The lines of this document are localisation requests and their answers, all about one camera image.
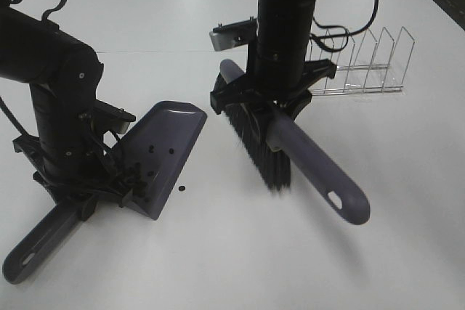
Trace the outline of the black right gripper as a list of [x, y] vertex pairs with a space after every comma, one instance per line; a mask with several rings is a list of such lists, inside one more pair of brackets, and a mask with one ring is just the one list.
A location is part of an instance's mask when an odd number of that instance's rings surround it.
[[217, 80], [224, 81], [225, 85], [210, 92], [210, 104], [217, 114], [230, 105], [250, 104], [252, 129], [266, 132], [272, 120], [272, 109], [266, 102], [277, 102], [287, 116], [296, 118], [312, 101], [310, 87], [323, 78], [333, 79], [335, 75], [336, 64], [328, 59], [306, 61], [296, 84], [288, 86], [280, 79], [273, 86], [260, 82], [250, 72], [243, 72], [232, 60], [222, 60]]

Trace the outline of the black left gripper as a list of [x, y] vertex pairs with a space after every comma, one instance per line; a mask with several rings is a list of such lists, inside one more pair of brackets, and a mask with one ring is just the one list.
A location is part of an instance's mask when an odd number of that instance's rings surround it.
[[31, 162], [34, 180], [56, 203], [77, 205], [79, 219], [87, 221], [97, 201], [123, 207], [140, 198], [140, 162], [129, 161], [129, 146], [119, 132], [111, 134], [113, 147], [103, 142], [102, 132], [94, 131], [23, 134], [13, 140], [13, 147]]

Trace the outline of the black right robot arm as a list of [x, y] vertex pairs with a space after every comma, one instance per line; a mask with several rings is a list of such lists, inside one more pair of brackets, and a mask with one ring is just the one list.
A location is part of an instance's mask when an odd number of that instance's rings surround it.
[[215, 113], [225, 113], [239, 134], [263, 139], [276, 106], [294, 118], [312, 99], [309, 87], [322, 78], [333, 78], [330, 60], [307, 61], [310, 42], [323, 51], [329, 36], [311, 32], [316, 0], [258, 0], [256, 17], [210, 32], [215, 51], [245, 45], [246, 71], [228, 82], [221, 73], [210, 94]]

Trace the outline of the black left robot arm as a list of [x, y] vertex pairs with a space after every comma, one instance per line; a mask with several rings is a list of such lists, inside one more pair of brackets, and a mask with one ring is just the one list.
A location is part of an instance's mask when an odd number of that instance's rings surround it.
[[123, 161], [103, 138], [124, 134], [136, 119], [96, 98], [103, 68], [90, 45], [1, 0], [1, 77], [29, 86], [37, 127], [31, 135], [19, 126], [14, 149], [54, 201], [82, 221], [100, 199], [121, 198]]

